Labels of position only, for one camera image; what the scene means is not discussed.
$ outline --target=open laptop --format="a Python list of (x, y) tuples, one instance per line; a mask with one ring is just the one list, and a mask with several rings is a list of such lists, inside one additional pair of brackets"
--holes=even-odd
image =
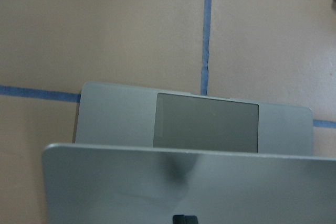
[(312, 155), (309, 108), (89, 82), (76, 143)]
[(50, 224), (336, 220), (335, 159), (53, 144), (43, 169)]

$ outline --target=blue painter's tape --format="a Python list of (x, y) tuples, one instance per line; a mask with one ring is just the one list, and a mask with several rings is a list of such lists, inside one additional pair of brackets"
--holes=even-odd
[(203, 54), (202, 54), (202, 71), (201, 71), (201, 95), (208, 95), (209, 80), (209, 41), (211, 27), (211, 1), (204, 0), (204, 21), (203, 21)]
[(28, 97), (64, 102), (80, 102), (80, 94), (47, 91), (41, 89), (17, 88), (3, 85), (0, 85), (0, 94), (10, 95), (13, 97)]
[(314, 120), (313, 125), (314, 127), (336, 129), (336, 122), (332, 122), (332, 121)]

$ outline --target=beige tile floor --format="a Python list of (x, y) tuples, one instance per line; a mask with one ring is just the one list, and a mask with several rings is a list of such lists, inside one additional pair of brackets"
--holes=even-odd
[[(200, 91), (204, 0), (0, 0), (0, 84), (86, 81)], [(213, 0), (209, 94), (336, 121), (332, 0)], [(74, 139), (77, 104), (0, 95), (0, 223), (46, 223), (40, 154)], [(314, 128), (336, 157), (336, 129)]]

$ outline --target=trackpad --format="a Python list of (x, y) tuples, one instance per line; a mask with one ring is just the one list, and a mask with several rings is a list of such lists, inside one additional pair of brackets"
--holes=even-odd
[(258, 152), (257, 104), (159, 93), (154, 147)]

